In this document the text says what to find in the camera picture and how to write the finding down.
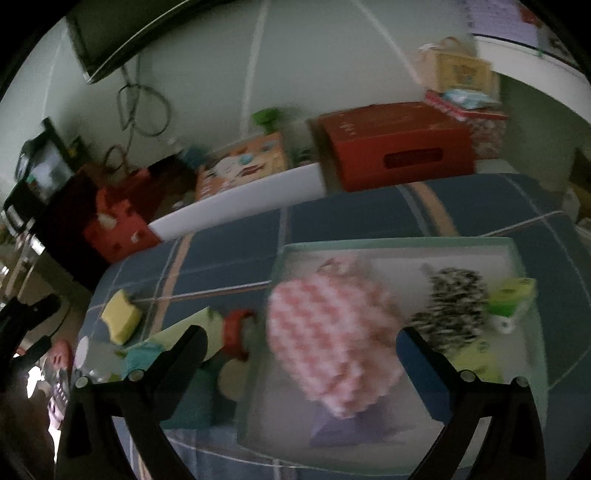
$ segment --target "red cardboard box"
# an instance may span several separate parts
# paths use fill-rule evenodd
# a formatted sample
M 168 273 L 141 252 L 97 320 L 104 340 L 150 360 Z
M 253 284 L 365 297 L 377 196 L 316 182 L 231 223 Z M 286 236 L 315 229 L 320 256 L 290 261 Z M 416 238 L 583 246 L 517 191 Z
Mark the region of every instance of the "red cardboard box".
M 422 102 L 330 113 L 319 124 L 348 192 L 474 173 L 468 127 Z
M 425 103 L 440 110 L 470 128 L 472 148 L 477 160 L 499 158 L 506 129 L 507 115 L 499 110 L 481 108 L 465 110 L 428 90 Z

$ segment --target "wall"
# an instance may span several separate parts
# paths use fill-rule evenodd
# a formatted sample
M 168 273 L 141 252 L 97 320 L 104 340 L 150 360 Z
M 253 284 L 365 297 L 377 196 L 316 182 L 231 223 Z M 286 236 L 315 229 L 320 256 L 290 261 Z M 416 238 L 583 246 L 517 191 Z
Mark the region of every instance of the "wall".
M 509 113 L 503 158 L 547 190 L 563 191 L 574 150 L 591 137 L 591 127 L 562 103 L 512 78 L 502 77 L 501 96 Z
M 0 103 L 4 195 L 22 142 L 45 115 L 66 139 L 82 134 L 97 158 L 113 143 L 126 143 L 115 103 L 121 74 L 86 85 L 64 29 L 58 24 L 35 48 Z M 170 99 L 174 119 L 160 139 L 136 137 L 131 161 L 158 160 L 171 151 L 173 137 L 211 148 L 248 137 L 258 132 L 251 113 L 268 106 L 285 108 L 296 121 L 419 100 L 422 89 L 403 60 L 447 35 L 467 39 L 456 0 L 241 0 L 217 8 L 142 53 L 142 81 Z M 144 125 L 161 122 L 157 105 L 144 107 Z

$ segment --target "white tray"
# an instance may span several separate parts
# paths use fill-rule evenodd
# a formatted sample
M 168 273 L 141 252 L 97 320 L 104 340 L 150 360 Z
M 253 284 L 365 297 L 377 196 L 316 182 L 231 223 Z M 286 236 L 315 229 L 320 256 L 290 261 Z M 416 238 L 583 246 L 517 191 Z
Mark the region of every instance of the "white tray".
M 272 283 L 302 277 L 337 254 L 358 254 L 372 266 L 374 278 L 388 286 L 403 315 L 426 307 L 430 285 L 421 266 L 435 270 L 468 268 L 480 272 L 489 290 L 507 277 L 525 277 L 513 241 L 508 238 L 411 238 L 288 245 L 277 259 Z M 238 407 L 238 442 L 261 455 L 313 468 L 365 475 L 411 473 L 437 438 L 442 424 L 428 415 L 408 376 L 382 400 L 387 410 L 388 443 L 350 447 L 310 447 L 317 404 L 309 402 L 258 332 L 245 398 Z M 505 382 L 529 379 L 542 428 L 547 409 L 547 373 L 540 318 L 533 304 L 510 335 L 486 333 Z M 480 425 L 461 466 L 474 463 L 488 428 Z

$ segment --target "blue gripper pad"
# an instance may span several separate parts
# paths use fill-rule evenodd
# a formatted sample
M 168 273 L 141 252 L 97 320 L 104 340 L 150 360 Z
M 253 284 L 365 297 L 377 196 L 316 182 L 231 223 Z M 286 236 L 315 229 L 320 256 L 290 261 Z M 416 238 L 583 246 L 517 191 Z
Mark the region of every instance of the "blue gripper pad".
M 441 375 L 451 379 L 457 375 L 455 369 L 443 355 L 433 352 L 411 327 L 398 334 L 396 353 L 431 418 L 447 424 L 453 415 L 453 395 L 447 386 L 450 382 L 446 385 Z

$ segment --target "pink and white plush fabric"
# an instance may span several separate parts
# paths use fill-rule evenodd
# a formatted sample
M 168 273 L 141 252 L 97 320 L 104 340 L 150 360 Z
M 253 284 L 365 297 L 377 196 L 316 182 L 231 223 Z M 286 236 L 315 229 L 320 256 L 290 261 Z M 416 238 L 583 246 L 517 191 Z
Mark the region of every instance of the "pink and white plush fabric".
M 350 257 L 277 285 L 269 298 L 271 350 L 306 397 L 338 418 L 364 411 L 400 379 L 401 328 L 390 293 Z

